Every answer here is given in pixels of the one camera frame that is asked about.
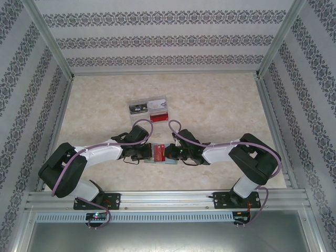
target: cable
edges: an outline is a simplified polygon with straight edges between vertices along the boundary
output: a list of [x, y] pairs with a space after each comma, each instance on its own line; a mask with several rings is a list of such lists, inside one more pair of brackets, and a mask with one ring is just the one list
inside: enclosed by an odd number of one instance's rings
[[103, 206], [100, 206], [100, 205], [98, 205], [98, 204], [96, 204], [96, 203], [93, 203], [93, 202], [91, 202], [91, 201], [87, 201], [86, 199], [81, 198], [81, 197], [77, 197], [77, 199], [79, 199], [79, 200], [81, 200], [81, 201], [83, 201], [83, 202], [85, 202], [85, 203], [87, 203], [87, 204], [90, 204], [90, 205], [92, 205], [92, 206], [96, 206], [96, 207], [98, 207], [98, 208], [100, 208], [100, 209], [102, 209], [102, 210], [105, 210], [106, 213], [109, 215], [108, 220], [107, 220], [106, 222], [104, 222], [103, 224], [101, 224], [99, 227], [92, 227], [92, 226], [90, 226], [90, 222], [91, 222], [93, 219], [89, 219], [89, 222], [88, 222], [88, 226], [89, 226], [89, 228], [94, 228], [95, 230], [97, 230], [97, 229], [99, 229], [99, 228], [105, 227], [107, 224], [110, 223], [112, 216], [111, 216], [111, 212], [110, 212], [107, 208], [105, 208], [105, 207], [103, 207]]
[[134, 164], [134, 165], [138, 165], [138, 164], [140, 163], [140, 159], [138, 159], [138, 162], [137, 162], [137, 163], [131, 163], [131, 162], [127, 162], [127, 161], [125, 161], [125, 158], [126, 158], [126, 157], [124, 157], [123, 161], [124, 161], [124, 163], [126, 163], [126, 164]]
[[58, 180], [54, 186], [54, 188], [52, 189], [52, 192], [51, 192], [51, 196], [54, 197], [55, 196], [55, 193], [56, 193], [56, 190], [57, 190], [57, 187], [59, 186], [65, 172], [68, 170], [70, 164], [72, 163], [72, 161], [77, 157], [79, 156], [81, 153], [83, 152], [86, 152], [88, 150], [92, 150], [94, 148], [97, 148], [97, 147], [102, 147], [102, 146], [132, 146], [132, 145], [137, 145], [137, 144], [141, 144], [142, 142], [144, 141], [147, 141], [151, 135], [153, 134], [153, 130], [154, 130], [154, 127], [153, 127], [153, 123], [150, 121], [150, 120], [147, 120], [147, 119], [140, 119], [138, 121], [136, 121], [133, 125], [133, 127], [135, 125], [137, 125], [139, 122], [141, 121], [146, 121], [146, 122], [149, 122], [149, 124], [151, 125], [151, 132], [149, 133], [148, 136], [146, 136], [143, 140], [139, 141], [139, 142], [135, 142], [135, 143], [99, 143], [99, 144], [96, 144], [96, 145], [93, 145], [93, 146], [89, 146], [89, 147], [86, 147], [85, 149], [77, 152], [75, 155], [73, 155], [70, 160], [68, 161], [68, 163], [66, 164], [66, 166], [63, 168], [60, 176], [58, 177]]
[[172, 128], [172, 126], [171, 126], [171, 123], [172, 123], [172, 122], [176, 122], [176, 123], [179, 124], [179, 126], [180, 126], [179, 131], [181, 130], [181, 123], [180, 123], [179, 121], [176, 121], [176, 120], [170, 120], [170, 121], [168, 122], [168, 126], [169, 126], [169, 128], [171, 129], [171, 131], [172, 131], [175, 135], [177, 135], [179, 138], [183, 139], [184, 141], [186, 141], [186, 142], [188, 142], [188, 143], [192, 143], [192, 144], [195, 144], [195, 145], [200, 146], [200, 147], [208, 148], [208, 147], [224, 147], [224, 146], [231, 146], [231, 145], [249, 145], [249, 146], [254, 146], [254, 147], [257, 147], [257, 148], [259, 148], [259, 149], [262, 149], [262, 150], [264, 150], [264, 151], [269, 152], [269, 153], [276, 159], [276, 161], [277, 161], [277, 163], [278, 163], [278, 169], [276, 170], [275, 173], [272, 174], [272, 176], [270, 177], [270, 179], [273, 178], [273, 177], [275, 177], [276, 175], [278, 175], [278, 173], [279, 173], [279, 172], [281, 171], [281, 169], [282, 169], [281, 161], [280, 161], [278, 155], [275, 154], [274, 151], [272, 151], [272, 150], [270, 150], [269, 148], [264, 147], [264, 146], [262, 146], [262, 145], [260, 145], [260, 144], [257, 144], [257, 143], [248, 143], [248, 142], [229, 142], [229, 143], [218, 143], [218, 144], [209, 144], [209, 145], [205, 145], [205, 144], [201, 144], [201, 143], [196, 143], [196, 142], [193, 142], [193, 141], [191, 141], [191, 140], [189, 140], [189, 139], [187, 139], [187, 138], [184, 138], [183, 136], [179, 135], [179, 134]]
[[185, 165], [188, 165], [188, 166], [198, 166], [198, 164], [187, 164], [187, 163], [184, 162], [183, 160], [182, 160], [182, 162], [183, 162]]
[[240, 222], [240, 221], [238, 221], [238, 220], [235, 220], [235, 222], [238, 222], [238, 223], [242, 224], [244, 227], [250, 225], [252, 222], [254, 222], [254, 221], [257, 219], [257, 217], [260, 215], [261, 211], [264, 209], [264, 207], [265, 207], [265, 205], [266, 205], [266, 202], [267, 202], [267, 200], [268, 200], [268, 195], [269, 195], [269, 191], [268, 191], [268, 189], [267, 189], [266, 187], [260, 187], [259, 189], [266, 190], [266, 197], [265, 197], [265, 200], [264, 200], [263, 204], [261, 205], [259, 211], [258, 211], [258, 212], [256, 213], [256, 215], [253, 217], [253, 219], [250, 220], [250, 221], [249, 221], [248, 223], [246, 223], [246, 224], [243, 223], [243, 222]]
[[[269, 152], [269, 153], [276, 159], [276, 161], [278, 162], [278, 169], [275, 171], [275, 173], [272, 174], [272, 176], [270, 177], [270, 179], [273, 178], [273, 177], [275, 177], [276, 175], [278, 175], [278, 173], [281, 171], [282, 165], [281, 165], [281, 161], [280, 161], [278, 155], [275, 154], [274, 151], [270, 150], [270, 149], [267, 148], [267, 147], [264, 147], [264, 146], [262, 146], [262, 145], [260, 145], [260, 144], [257, 144], [257, 143], [248, 143], [248, 142], [229, 142], [229, 143], [219, 143], [219, 144], [210, 144], [210, 145], [205, 145], [205, 144], [201, 144], [201, 143], [196, 143], [196, 142], [193, 142], [193, 141], [191, 141], [191, 140], [189, 140], [189, 139], [187, 139], [187, 138], [184, 138], [183, 136], [179, 135], [179, 134], [172, 128], [172, 126], [171, 126], [171, 123], [172, 123], [172, 122], [176, 122], [176, 123], [179, 125], [179, 130], [178, 130], [178, 131], [181, 130], [182, 125], [181, 125], [181, 123], [180, 123], [179, 121], [176, 121], [176, 120], [170, 120], [170, 121], [168, 122], [168, 126], [169, 126], [169, 128], [171, 129], [171, 131], [172, 131], [175, 135], [177, 135], [179, 138], [183, 139], [183, 140], [186, 141], [186, 142], [195, 144], [195, 145], [200, 146], [200, 147], [205, 147], [205, 148], [207, 148], [207, 147], [221, 147], [221, 146], [230, 146], [230, 145], [238, 145], [238, 144], [239, 144], [239, 145], [250, 145], [250, 146], [254, 146], [254, 147], [260, 148], [260, 149], [262, 149], [262, 150], [265, 150], [265, 151]], [[264, 201], [264, 203], [262, 204], [261, 208], [259, 209], [258, 213], [257, 213], [256, 216], [249, 222], [249, 224], [252, 223], [252, 222], [254, 222], [255, 219], [259, 216], [259, 214], [260, 214], [261, 211], [263, 210], [263, 208], [264, 208], [264, 206], [265, 206], [265, 204], [266, 204], [266, 202], [267, 202], [267, 199], [268, 199], [268, 189], [267, 189], [266, 187], [261, 187], [261, 185], [259, 185], [259, 186], [257, 186], [256, 189], [264, 189], [264, 190], [266, 190], [266, 197], [265, 197], [265, 201]]]
[[[86, 152], [86, 151], [88, 151], [88, 150], [92, 150], [92, 149], [97, 148], [97, 147], [101, 147], [101, 146], [131, 146], [131, 145], [141, 144], [141, 143], [144, 142], [144, 141], [146, 142], [146, 141], [151, 137], [151, 135], [153, 134], [154, 126], [153, 126], [153, 123], [152, 123], [150, 120], [147, 120], [147, 119], [140, 119], [140, 120], [138, 120], [138, 121], [136, 121], [136, 122], [134, 123], [133, 127], [134, 127], [135, 125], [137, 125], [137, 124], [138, 124], [139, 122], [141, 122], [141, 121], [149, 122], [149, 124], [151, 125], [151, 132], [150, 132], [149, 135], [148, 135], [147, 137], [145, 137], [143, 140], [141, 140], [141, 141], [139, 141], [139, 142], [135, 142], [135, 143], [100, 143], [100, 144], [96, 144], [96, 145], [87, 147], [87, 148], [85, 148], [85, 149], [83, 149], [83, 150], [77, 152], [75, 155], [73, 155], [73, 156], [70, 158], [70, 160], [68, 161], [68, 163], [66, 164], [66, 166], [63, 168], [63, 170], [62, 170], [60, 176], [58, 177], [58, 180], [57, 180], [57, 182], [56, 182], [54, 188], [52, 189], [51, 196], [52, 196], [52, 197], [55, 196], [55, 192], [56, 192], [56, 190], [57, 190], [57, 187], [59, 186], [60, 182], [62, 181], [62, 178], [63, 178], [65, 172], [68, 170], [68, 168], [69, 168], [70, 164], [72, 163], [72, 161], [73, 161], [77, 156], [79, 156], [81, 153]], [[92, 226], [90, 226], [90, 222], [91, 222], [91, 219], [90, 219], [89, 222], [88, 222], [88, 226], [89, 226], [89, 228], [94, 228], [95, 230], [97, 230], [97, 229], [102, 228], [102, 227], [104, 227], [104, 226], [106, 226], [106, 225], [108, 225], [108, 224], [110, 223], [110, 221], [111, 221], [111, 217], [112, 217], [112, 216], [111, 216], [111, 212], [110, 212], [107, 208], [105, 208], [105, 207], [103, 207], [103, 206], [100, 206], [100, 205], [98, 205], [98, 204], [95, 204], [95, 203], [93, 203], [93, 202], [91, 202], [91, 201], [87, 201], [87, 200], [84, 199], [84, 198], [77, 197], [77, 199], [79, 199], [79, 200], [81, 200], [81, 201], [84, 201], [85, 203], [90, 204], [90, 205], [92, 205], [92, 206], [98, 207], [98, 208], [100, 208], [100, 209], [102, 209], [102, 210], [105, 210], [106, 213], [109, 215], [108, 220], [107, 220], [105, 223], [101, 224], [99, 227], [92, 227]]]

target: red box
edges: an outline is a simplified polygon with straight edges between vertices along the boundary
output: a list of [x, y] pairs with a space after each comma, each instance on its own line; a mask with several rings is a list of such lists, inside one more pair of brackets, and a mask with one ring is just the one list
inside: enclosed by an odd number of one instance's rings
[[156, 114], [150, 116], [151, 122], [162, 122], [162, 121], [168, 121], [168, 113], [164, 114]]
[[154, 162], [163, 162], [166, 160], [164, 156], [164, 144], [154, 146]]

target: beige floor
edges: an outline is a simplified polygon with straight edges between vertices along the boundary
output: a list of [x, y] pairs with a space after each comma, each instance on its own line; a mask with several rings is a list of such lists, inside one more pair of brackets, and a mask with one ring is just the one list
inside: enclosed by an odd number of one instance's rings
[[[249, 132], [274, 147], [251, 73], [76, 77], [58, 144], [92, 145], [129, 132], [127, 102], [160, 95], [167, 96], [170, 119], [201, 142], [227, 142]], [[167, 123], [154, 126], [150, 142], [173, 142]], [[104, 190], [218, 190], [231, 188], [241, 175], [233, 162], [193, 167], [118, 160], [93, 166], [82, 178]], [[282, 173], [267, 186], [286, 187]]]

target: aluminum frame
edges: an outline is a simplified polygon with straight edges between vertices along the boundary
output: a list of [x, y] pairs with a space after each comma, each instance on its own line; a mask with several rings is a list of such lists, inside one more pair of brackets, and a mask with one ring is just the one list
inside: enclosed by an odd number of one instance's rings
[[273, 143], [275, 145], [275, 150], [280, 154], [282, 158], [281, 162], [282, 162], [283, 175], [285, 176], [285, 173], [286, 173], [286, 175], [289, 177], [290, 186], [287, 185], [287, 187], [299, 188], [296, 182], [289, 158], [288, 158], [288, 154], [286, 151], [284, 141], [282, 140], [282, 137], [281, 137], [277, 119], [275, 117], [269, 96], [266, 91], [264, 80], [262, 78], [259, 78], [257, 75], [255, 75], [255, 82], [256, 82], [259, 96], [261, 99], [261, 104], [265, 112], [268, 127], [271, 132]]
[[264, 56], [260, 67], [258, 69], [258, 76], [262, 77], [266, 73], [269, 65], [271, 64], [274, 56], [276, 55], [279, 47], [284, 42], [284, 39], [288, 32], [290, 31], [290, 27], [293, 25], [296, 17], [299, 15], [303, 5], [305, 4], [305, 0], [294, 0], [292, 6], [288, 10], [285, 19], [283, 20], [275, 38], [273, 39], [269, 49]]
[[[244, 211], [246, 209], [215, 209], [214, 202], [209, 196], [213, 192], [228, 192], [229, 190], [205, 190], [205, 191], [127, 191], [108, 192], [120, 193], [120, 209], [111, 211], [111, 214], [119, 213], [197, 213], [197, 212], [232, 212]], [[266, 196], [264, 190], [259, 190], [260, 201], [263, 202]], [[36, 219], [39, 213], [94, 213], [92, 211], [74, 210], [74, 197], [56, 198], [50, 196], [51, 192], [30, 192], [23, 219], [18, 229], [14, 247], [11, 251], [27, 251], [31, 240]], [[302, 228], [306, 236], [311, 252], [326, 249], [322, 242], [317, 223], [311, 210], [305, 189], [270, 189], [269, 198], [265, 211], [298, 211]]]
[[40, 13], [34, 0], [22, 0], [22, 4], [25, 6], [30, 17], [34, 21], [37, 29], [42, 35], [45, 43], [49, 47], [52, 55], [56, 59], [58, 65], [61, 67], [63, 73], [65, 74], [67, 80], [72, 79], [74, 76], [71, 68], [65, 59], [61, 49], [59, 48], [53, 34], [51, 33], [46, 21], [44, 20], [42, 14]]

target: pink cable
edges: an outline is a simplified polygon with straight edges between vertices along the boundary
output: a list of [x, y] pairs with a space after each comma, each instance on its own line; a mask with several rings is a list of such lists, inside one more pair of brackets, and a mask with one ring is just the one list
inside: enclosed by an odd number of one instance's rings
[[140, 143], [142, 143], [142, 142], [147, 141], [147, 140], [151, 137], [151, 135], [153, 134], [153, 129], [154, 129], [154, 127], [153, 127], [153, 123], [152, 123], [150, 120], [147, 120], [147, 119], [140, 119], [140, 120], [138, 120], [138, 121], [136, 121], [136, 122], [134, 123], [133, 127], [134, 127], [135, 125], [137, 125], [137, 124], [138, 124], [139, 122], [141, 122], [141, 121], [149, 122], [149, 124], [151, 125], [151, 132], [150, 132], [149, 135], [148, 135], [147, 137], [145, 137], [143, 140], [141, 140], [141, 141], [139, 141], [139, 142], [135, 142], [135, 143], [100, 143], [100, 144], [96, 144], [96, 145], [93, 145], [93, 146], [90, 146], [90, 147], [86, 147], [85, 149], [83, 149], [83, 150], [77, 152], [75, 155], [73, 155], [73, 156], [70, 158], [70, 160], [68, 161], [68, 163], [66, 164], [66, 166], [63, 168], [63, 170], [62, 170], [60, 176], [58, 177], [58, 180], [57, 180], [57, 182], [56, 182], [54, 188], [52, 189], [51, 196], [52, 196], [52, 197], [55, 196], [56, 190], [57, 190], [59, 184], [61, 183], [61, 180], [62, 180], [62, 178], [63, 178], [65, 172], [68, 170], [68, 168], [69, 168], [70, 164], [72, 163], [72, 161], [73, 161], [77, 156], [79, 156], [81, 153], [86, 152], [86, 151], [91, 150], [91, 149], [94, 149], [94, 148], [97, 148], [97, 147], [101, 147], [101, 146], [132, 146], [132, 145], [137, 145], [137, 144], [140, 144]]
[[[101, 147], [101, 146], [131, 146], [131, 145], [136, 145], [136, 144], [140, 144], [140, 143], [142, 143], [142, 142], [147, 141], [147, 140], [151, 137], [151, 135], [153, 134], [153, 130], [154, 130], [153, 123], [152, 123], [150, 120], [147, 120], [147, 119], [140, 119], [140, 120], [138, 120], [138, 121], [136, 121], [136, 122], [134, 123], [133, 127], [134, 127], [135, 125], [137, 125], [137, 124], [138, 124], [139, 122], [141, 122], [141, 121], [149, 122], [149, 124], [151, 125], [151, 132], [150, 132], [149, 135], [148, 135], [147, 137], [145, 137], [143, 140], [141, 140], [141, 141], [139, 141], [139, 142], [136, 142], [136, 143], [100, 143], [100, 144], [96, 144], [96, 145], [87, 147], [87, 148], [85, 148], [85, 149], [83, 149], [83, 150], [77, 152], [75, 155], [73, 155], [73, 156], [70, 158], [70, 160], [68, 161], [68, 163], [66, 164], [66, 166], [63, 168], [63, 170], [62, 170], [60, 176], [58, 177], [58, 180], [57, 180], [57, 182], [56, 182], [54, 188], [52, 189], [51, 196], [52, 196], [52, 197], [55, 196], [55, 192], [56, 192], [56, 190], [57, 190], [57, 187], [59, 186], [60, 182], [62, 181], [62, 178], [63, 178], [65, 172], [68, 170], [68, 167], [70, 166], [70, 164], [72, 163], [72, 161], [73, 161], [78, 155], [80, 155], [81, 153], [86, 152], [86, 151], [91, 150], [91, 149], [94, 149], [94, 148], [97, 148], [97, 147]], [[111, 216], [111, 212], [110, 212], [107, 208], [105, 208], [105, 207], [103, 207], [103, 206], [100, 206], [100, 205], [98, 205], [98, 204], [95, 204], [95, 203], [93, 203], [93, 202], [91, 202], [91, 201], [88, 201], [88, 200], [86, 200], [86, 199], [84, 199], [84, 198], [77, 197], [77, 199], [79, 199], [79, 200], [81, 200], [81, 201], [83, 201], [83, 202], [85, 202], [85, 203], [87, 203], [87, 204], [90, 204], [90, 205], [92, 205], [92, 206], [98, 207], [98, 208], [100, 208], [100, 209], [102, 209], [102, 210], [105, 210], [106, 213], [109, 215], [108, 220], [107, 220], [105, 223], [101, 224], [99, 227], [92, 227], [92, 226], [90, 226], [90, 222], [92, 221], [92, 220], [90, 219], [90, 220], [88, 221], [88, 226], [89, 226], [89, 228], [94, 228], [95, 230], [97, 230], [97, 229], [99, 229], [99, 228], [105, 227], [106, 225], [108, 225], [108, 224], [110, 223], [110, 221], [111, 221], [111, 217], [112, 217], [112, 216]]]
[[92, 219], [89, 219], [89, 221], [88, 221], [88, 226], [89, 226], [89, 228], [94, 228], [95, 230], [97, 230], [97, 229], [99, 229], [99, 228], [105, 227], [107, 224], [110, 223], [112, 216], [111, 216], [111, 212], [110, 212], [107, 208], [105, 208], [105, 207], [103, 207], [103, 206], [101, 206], [101, 205], [98, 205], [98, 204], [96, 204], [96, 203], [93, 203], [93, 202], [91, 202], [91, 201], [87, 201], [87, 200], [84, 199], [84, 198], [77, 197], [77, 199], [79, 199], [79, 200], [81, 200], [81, 201], [84, 201], [85, 203], [90, 204], [90, 205], [92, 205], [92, 206], [96, 206], [96, 207], [98, 207], [98, 208], [100, 208], [100, 209], [102, 209], [102, 210], [105, 210], [106, 213], [109, 215], [108, 220], [107, 220], [106, 222], [104, 222], [103, 224], [101, 224], [100, 226], [98, 226], [98, 227], [92, 227], [92, 226], [90, 226], [90, 223], [91, 223]]
[[179, 126], [180, 126], [179, 131], [181, 130], [181, 127], [182, 127], [182, 126], [181, 126], [181, 123], [180, 123], [179, 121], [176, 121], [176, 120], [170, 120], [170, 121], [168, 122], [168, 126], [169, 126], [169, 128], [171, 129], [171, 131], [172, 131], [175, 135], [177, 135], [179, 138], [183, 139], [184, 141], [186, 141], [186, 142], [188, 142], [188, 143], [192, 143], [192, 144], [195, 144], [195, 145], [197, 145], [197, 146], [205, 147], [205, 148], [208, 148], [208, 147], [223, 147], [223, 146], [230, 146], [230, 145], [249, 145], [249, 146], [254, 146], [254, 147], [257, 147], [257, 148], [259, 148], [259, 149], [262, 149], [262, 150], [264, 150], [264, 151], [269, 152], [269, 153], [276, 159], [276, 161], [278, 162], [278, 169], [276, 170], [275, 173], [272, 174], [272, 176], [270, 177], [270, 179], [273, 178], [273, 177], [275, 177], [276, 175], [278, 175], [278, 173], [281, 171], [282, 166], [281, 166], [281, 161], [280, 161], [278, 155], [275, 154], [274, 151], [270, 150], [270, 149], [267, 148], [267, 147], [264, 147], [264, 146], [262, 146], [262, 145], [260, 145], [260, 144], [257, 144], [257, 143], [248, 143], [248, 142], [229, 142], [229, 143], [219, 143], [219, 144], [209, 144], [209, 145], [201, 144], [201, 143], [196, 143], [196, 142], [193, 142], [193, 141], [191, 141], [191, 140], [189, 140], [189, 139], [187, 139], [187, 138], [184, 138], [183, 136], [179, 135], [179, 134], [172, 128], [172, 126], [171, 126], [171, 123], [172, 123], [172, 122], [176, 122], [176, 123], [179, 124]]
[[[191, 141], [191, 140], [189, 140], [189, 139], [187, 139], [187, 138], [184, 138], [183, 136], [179, 135], [179, 134], [172, 128], [172, 126], [171, 126], [171, 123], [172, 123], [172, 122], [176, 122], [176, 123], [179, 125], [179, 130], [178, 130], [178, 131], [181, 130], [182, 125], [181, 125], [181, 123], [180, 123], [179, 121], [176, 121], [176, 120], [170, 120], [170, 121], [168, 122], [168, 126], [169, 126], [169, 128], [171, 129], [171, 131], [172, 131], [175, 135], [177, 135], [179, 138], [183, 139], [184, 141], [186, 141], [186, 142], [188, 142], [188, 143], [192, 143], [192, 144], [195, 144], [195, 145], [200, 146], [200, 147], [205, 147], [205, 148], [207, 148], [207, 147], [221, 147], [221, 146], [230, 146], [230, 145], [238, 145], [238, 144], [240, 144], [240, 145], [254, 146], [254, 147], [260, 148], [260, 149], [262, 149], [262, 150], [265, 150], [265, 151], [269, 152], [269, 153], [270, 153], [270, 154], [277, 160], [277, 162], [278, 162], [278, 169], [276, 170], [275, 173], [272, 174], [272, 176], [270, 177], [270, 179], [273, 178], [273, 177], [275, 177], [276, 175], [278, 175], [278, 173], [281, 171], [282, 166], [281, 166], [281, 161], [280, 161], [278, 155], [275, 154], [274, 151], [270, 150], [270, 149], [267, 148], [267, 147], [264, 147], [264, 146], [262, 146], [262, 145], [260, 145], [260, 144], [257, 144], [257, 143], [248, 143], [248, 142], [229, 142], [229, 143], [219, 143], [219, 144], [210, 144], [210, 145], [201, 144], [201, 143], [196, 143], [196, 142], [193, 142], [193, 141]], [[262, 204], [262, 206], [261, 206], [261, 208], [259, 209], [258, 213], [257, 213], [256, 216], [249, 222], [249, 224], [252, 223], [252, 222], [254, 222], [255, 219], [259, 216], [259, 214], [261, 213], [261, 211], [262, 211], [263, 208], [265, 207], [265, 204], [266, 204], [267, 199], [268, 199], [268, 189], [267, 189], [266, 187], [261, 187], [261, 186], [259, 185], [259, 186], [257, 186], [256, 189], [263, 189], [263, 190], [266, 190], [266, 197], [265, 197], [264, 203]]]

